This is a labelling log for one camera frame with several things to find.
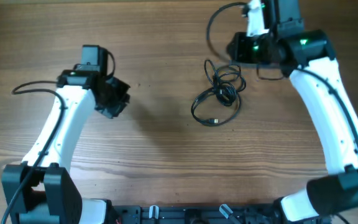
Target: black wire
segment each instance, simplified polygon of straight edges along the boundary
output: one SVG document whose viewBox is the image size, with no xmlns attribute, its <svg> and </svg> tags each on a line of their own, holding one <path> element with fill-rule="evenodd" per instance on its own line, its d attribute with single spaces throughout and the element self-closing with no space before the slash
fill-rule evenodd
<svg viewBox="0 0 358 224">
<path fill-rule="evenodd" d="M 57 129 L 59 128 L 60 123 L 62 122 L 63 116 L 64 116 L 64 111 L 66 109 L 65 106 L 65 101 L 63 99 L 62 96 L 60 96 L 57 92 L 53 91 L 53 90 L 48 90 L 48 89 L 31 89 L 31 90 L 22 90 L 22 91 L 18 91 L 18 89 L 24 87 L 24 86 L 28 86 L 28 85 L 33 85 L 33 84 L 39 84 L 39 83 L 53 83 L 56 84 L 56 82 L 53 81 L 36 81 L 36 82 L 29 82 L 29 83 L 24 83 L 19 85 L 18 87 L 15 87 L 12 90 L 12 94 L 13 95 L 20 95 L 23 93 L 35 93 L 35 92 L 45 92 L 45 93 L 51 93 L 53 95 L 55 95 L 59 101 L 60 101 L 60 114 L 59 117 L 57 119 L 57 122 L 55 124 L 55 127 L 53 128 L 52 132 L 50 133 L 49 138 L 47 139 L 47 142 L 45 143 L 44 148 L 40 151 L 40 154 L 37 158 L 37 160 L 34 162 L 34 165 L 30 168 L 29 172 L 25 175 L 23 181 L 21 182 L 20 186 L 17 188 L 17 190 L 15 191 L 15 194 L 13 195 L 11 201 L 9 202 L 9 205 L 7 206 L 4 216 L 2 217 L 1 220 L 1 224 L 5 224 L 8 218 L 8 215 L 10 214 L 14 204 L 16 203 L 16 200 L 19 196 L 19 194 L 23 191 L 23 188 L 29 183 L 30 178 L 32 176 L 32 173 L 34 172 L 35 168 L 39 165 L 39 163 L 41 162 L 41 160 L 44 158 L 44 155 L 46 155 L 47 149 L 49 148 L 49 145 L 53 139 L 53 137 L 55 136 Z"/>
<path fill-rule="evenodd" d="M 351 224 L 351 223 L 349 223 L 346 219 L 345 219 L 345 217 L 343 217 L 341 214 L 335 214 L 335 216 L 337 216 L 340 220 L 342 220 L 342 222 L 343 223 L 345 223 L 345 224 Z"/>
<path fill-rule="evenodd" d="M 293 68 L 293 67 L 286 67 L 286 66 L 282 66 L 282 65 L 261 65 L 261 64 L 249 64 L 249 63 L 240 63 L 240 62 L 236 62 L 236 61 L 232 61 L 226 57 L 223 57 L 221 54 L 219 54 L 213 47 L 212 43 L 211 43 L 211 40 L 209 38 L 209 33 L 210 33 L 210 30 L 211 30 L 211 26 L 212 26 L 212 23 L 215 19 L 215 17 L 220 13 L 222 12 L 223 10 L 227 9 L 227 8 L 230 8 L 230 7 L 233 7 L 233 6 L 244 6 L 244 7 L 248 7 L 247 6 L 247 3 L 244 3 L 244 2 L 235 2 L 235 3 L 230 3 L 230 4 L 227 4 L 223 7 L 220 7 L 212 16 L 211 18 L 209 19 L 209 22 L 208 22 L 208 25 L 207 25 L 207 29 L 206 29 L 206 41 L 207 41 L 207 45 L 208 45 L 208 48 L 210 49 L 210 51 L 215 55 L 217 56 L 220 60 L 224 61 L 224 62 L 229 62 L 231 64 L 235 64 L 235 65 L 238 65 L 238 66 L 242 66 L 242 67 L 245 67 L 245 68 L 266 68 L 266 69 L 282 69 L 282 68 L 286 68 L 286 69 L 292 69 L 292 70 L 298 70 L 298 71 L 301 71 L 301 72 L 304 72 L 304 73 L 307 73 L 315 78 L 317 78 L 319 81 L 323 82 L 328 90 L 329 90 L 329 93 L 330 94 L 333 94 L 335 96 L 335 98 L 337 99 L 340 107 L 342 108 L 344 114 L 345 114 L 345 117 L 347 119 L 347 122 L 349 123 L 349 127 L 351 128 L 351 132 L 352 132 L 352 135 L 354 137 L 354 141 L 356 143 L 356 146 L 357 146 L 357 150 L 358 150 L 358 133 L 357 133 L 357 130 L 356 130 L 356 127 L 354 125 L 354 122 L 349 114 L 349 111 L 347 110 L 346 108 L 346 105 L 344 104 L 344 102 L 342 101 L 341 97 L 339 96 L 338 92 L 323 78 L 321 78 L 319 75 L 309 71 L 309 70 L 305 70 L 305 69 L 302 69 L 302 68 Z"/>
<path fill-rule="evenodd" d="M 208 74 L 207 71 L 207 63 L 209 63 L 212 66 L 213 69 L 213 76 L 212 79 Z M 205 90 L 204 92 L 202 92 L 200 95 L 198 95 L 193 104 L 191 105 L 191 115 L 193 115 L 194 119 L 196 121 L 198 121 L 199 123 L 205 125 L 205 126 L 220 126 L 222 124 L 226 124 L 227 122 L 229 122 L 230 120 L 234 119 L 241 108 L 241 97 L 239 92 L 241 92 L 242 90 L 245 90 L 247 83 L 245 78 L 241 75 L 241 67 L 237 66 L 237 65 L 225 65 L 222 67 L 219 67 L 218 69 L 215 68 L 215 66 L 213 65 L 212 61 L 210 61 L 209 59 L 205 60 L 204 62 L 204 70 L 205 70 L 205 75 L 208 79 L 208 81 L 210 82 L 210 84 L 212 85 L 211 88 Z M 223 78 L 228 76 L 228 75 L 235 75 L 235 77 L 231 80 L 224 80 Z M 240 78 L 241 84 L 239 88 L 235 88 L 234 85 L 232 84 L 232 82 L 237 81 Z M 200 103 L 204 102 L 204 100 L 206 100 L 208 97 L 210 96 L 215 96 L 218 99 L 218 101 L 223 105 L 223 106 L 232 106 L 232 104 L 238 99 L 238 108 L 236 110 L 236 112 L 227 120 L 223 121 L 223 122 L 216 122 L 215 119 L 199 119 L 196 115 L 195 115 L 195 110 L 197 108 L 198 105 L 200 105 Z"/>
<path fill-rule="evenodd" d="M 76 70 L 77 69 L 77 66 L 81 65 L 80 63 L 76 63 L 74 66 L 73 66 L 73 70 Z"/>
<path fill-rule="evenodd" d="M 114 72 L 116 72 L 116 59 L 114 58 L 114 55 L 110 51 L 108 51 L 108 50 L 106 50 L 106 51 L 107 51 L 107 54 L 110 55 L 111 60 L 112 60 L 112 71 L 106 77 L 106 79 L 108 80 L 114 75 Z"/>
<path fill-rule="evenodd" d="M 265 77 L 261 77 L 259 75 L 259 66 L 256 66 L 256 75 L 258 76 L 258 79 L 260 80 L 268 80 L 268 81 L 277 81 L 277 80 L 283 80 L 285 77 L 284 75 L 282 75 L 280 78 L 265 78 Z"/>
</svg>

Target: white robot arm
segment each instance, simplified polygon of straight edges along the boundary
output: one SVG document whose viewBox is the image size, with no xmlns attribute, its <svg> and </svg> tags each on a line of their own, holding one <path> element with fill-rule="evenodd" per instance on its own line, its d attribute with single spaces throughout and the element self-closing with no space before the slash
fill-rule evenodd
<svg viewBox="0 0 358 224">
<path fill-rule="evenodd" d="M 58 77 L 55 93 L 59 97 L 55 98 L 40 136 L 21 165 L 7 165 L 2 173 L 2 186 L 9 204 L 2 223 L 6 222 L 7 214 L 13 224 L 100 224 L 106 223 L 108 218 L 116 220 L 110 201 L 81 198 L 68 174 L 89 115 L 96 110 L 113 118 L 129 102 L 129 85 L 113 77 L 113 72 L 106 73 L 109 54 L 99 46 L 84 45 L 81 63 L 73 70 L 64 70 Z M 56 126 L 57 131 L 48 144 Z M 39 182 L 44 183 L 44 192 L 31 189 Z"/>
<path fill-rule="evenodd" d="M 269 10 L 268 7 L 277 8 L 281 2 L 252 0 L 249 3 L 248 37 L 257 37 L 269 32 L 264 21 L 268 18 L 264 15 L 270 14 L 266 12 Z M 306 48 L 310 39 L 303 38 L 299 41 L 299 45 Z M 304 69 L 317 74 L 337 91 L 358 134 L 358 118 L 342 84 L 337 60 L 329 57 L 317 58 L 310 60 Z M 294 70 L 288 78 L 302 97 L 317 130 L 328 174 L 345 173 L 346 167 L 349 166 L 358 169 L 355 136 L 338 99 L 329 92 L 329 88 L 321 80 L 302 70 Z M 286 218 L 291 222 L 320 216 L 313 208 L 306 188 L 282 198 L 281 206 Z"/>
</svg>

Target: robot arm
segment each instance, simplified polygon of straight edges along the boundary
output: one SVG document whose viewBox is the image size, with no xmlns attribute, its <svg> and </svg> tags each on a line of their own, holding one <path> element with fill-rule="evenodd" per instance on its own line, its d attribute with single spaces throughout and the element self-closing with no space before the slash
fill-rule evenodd
<svg viewBox="0 0 358 224">
<path fill-rule="evenodd" d="M 49 167 L 54 163 L 59 167 L 66 168 L 69 172 L 74 148 L 85 121 L 96 106 L 96 101 L 92 90 L 82 89 L 82 86 L 66 85 L 63 88 L 58 88 L 56 92 L 66 100 L 66 113 L 56 136 L 49 145 L 48 154 L 44 156 L 39 167 Z M 22 160 L 22 162 L 27 162 L 28 166 L 34 165 L 39 152 L 49 138 L 59 116 L 60 107 L 60 101 L 56 98 L 40 136 Z"/>
<path fill-rule="evenodd" d="M 2 186 L 13 224 L 16 223 L 83 223 L 100 224 L 116 220 L 108 200 L 81 198 L 68 174 L 73 152 L 85 121 L 93 110 L 108 118 L 118 116 L 129 102 L 129 85 L 107 75 L 109 52 L 95 45 L 84 45 L 81 63 L 74 70 L 64 70 L 58 77 L 57 91 L 65 100 L 65 112 L 47 153 L 35 167 L 30 180 L 11 202 L 20 184 L 34 169 L 47 139 L 60 116 L 61 102 L 56 97 L 43 130 L 21 165 L 7 165 Z M 44 183 L 45 191 L 31 187 Z"/>
<path fill-rule="evenodd" d="M 245 52 L 237 54 L 229 44 L 231 57 L 245 63 L 299 65 L 317 74 L 337 91 L 358 134 L 358 118 L 343 87 L 331 44 L 320 30 L 303 32 L 298 1 L 252 0 L 247 10 L 247 34 L 237 33 L 231 44 L 240 52 L 236 40 L 243 37 L 242 42 L 258 50 L 247 50 L 245 45 Z M 244 53 L 251 56 L 240 58 Z M 331 175 L 309 181 L 307 188 L 279 200 L 284 216 L 297 222 L 358 207 L 358 147 L 343 108 L 321 80 L 302 70 L 282 71 L 309 111 Z"/>
</svg>

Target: wooden table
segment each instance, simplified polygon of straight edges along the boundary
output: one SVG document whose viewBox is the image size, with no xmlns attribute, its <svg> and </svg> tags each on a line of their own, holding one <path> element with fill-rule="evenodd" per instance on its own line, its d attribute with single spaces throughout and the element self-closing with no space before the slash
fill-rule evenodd
<svg viewBox="0 0 358 224">
<path fill-rule="evenodd" d="M 358 114 L 358 1 L 302 0 L 307 29 L 333 41 L 341 76 Z M 0 179 L 32 147 L 52 107 L 46 94 L 12 96 L 17 85 L 54 80 L 80 62 L 83 44 L 116 58 L 116 76 L 130 84 L 130 105 L 109 120 L 93 113 L 71 164 L 83 197 L 115 205 L 271 202 L 326 175 L 318 135 L 287 80 L 264 82 L 245 73 L 244 107 L 232 122 L 209 128 L 190 114 L 209 83 L 212 57 L 205 28 L 227 1 L 115 2 L 0 6 Z M 246 23 L 238 9 L 213 27 L 223 49 Z M 211 99 L 199 116 L 229 116 Z M 6 208 L 0 181 L 0 218 Z M 358 209 L 344 213 L 358 223 Z"/>
</svg>

